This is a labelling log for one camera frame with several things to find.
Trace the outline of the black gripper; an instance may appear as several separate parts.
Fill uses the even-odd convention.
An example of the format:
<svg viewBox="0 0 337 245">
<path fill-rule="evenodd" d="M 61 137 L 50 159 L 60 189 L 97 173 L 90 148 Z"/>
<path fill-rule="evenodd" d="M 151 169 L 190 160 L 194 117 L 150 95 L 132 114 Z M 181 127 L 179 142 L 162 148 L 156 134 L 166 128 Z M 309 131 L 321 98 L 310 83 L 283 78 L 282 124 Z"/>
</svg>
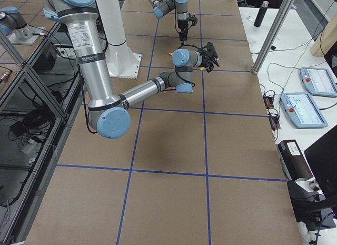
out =
<svg viewBox="0 0 337 245">
<path fill-rule="evenodd" d="M 205 67 L 208 73 L 213 71 L 214 65 L 220 66 L 218 63 L 219 57 L 214 56 L 212 51 L 202 52 L 201 57 L 202 57 L 202 62 L 200 64 L 200 67 Z"/>
<path fill-rule="evenodd" d="M 177 20 L 179 29 L 179 40 L 180 42 L 185 42 L 188 40 L 188 29 L 189 29 L 189 19 L 178 19 Z"/>
</svg>

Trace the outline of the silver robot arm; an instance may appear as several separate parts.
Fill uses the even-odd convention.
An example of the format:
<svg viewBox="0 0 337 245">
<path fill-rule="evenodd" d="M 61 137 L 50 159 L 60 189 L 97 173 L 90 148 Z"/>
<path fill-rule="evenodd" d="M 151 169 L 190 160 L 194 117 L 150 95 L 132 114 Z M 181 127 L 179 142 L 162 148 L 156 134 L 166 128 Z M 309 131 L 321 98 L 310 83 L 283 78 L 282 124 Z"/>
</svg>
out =
<svg viewBox="0 0 337 245">
<path fill-rule="evenodd" d="M 101 136 L 117 139 L 129 129 L 128 109 L 157 93 L 193 91 L 193 70 L 208 72 L 218 65 L 214 45 L 186 43 L 189 26 L 197 19 L 189 13 L 188 0 L 147 0 L 157 18 L 176 10 L 181 46 L 172 54 L 173 72 L 163 72 L 122 94 L 113 90 L 111 77 L 138 75 L 141 54 L 128 47 L 118 0 L 44 0 L 47 18 L 65 24 L 76 60 L 86 83 L 90 102 L 88 123 Z"/>
<path fill-rule="evenodd" d="M 188 0 L 146 0 L 152 5 L 153 13 L 160 19 L 174 11 L 174 27 L 179 35 L 181 45 L 188 40 L 188 32 L 197 24 L 197 17 L 188 10 Z"/>
</svg>

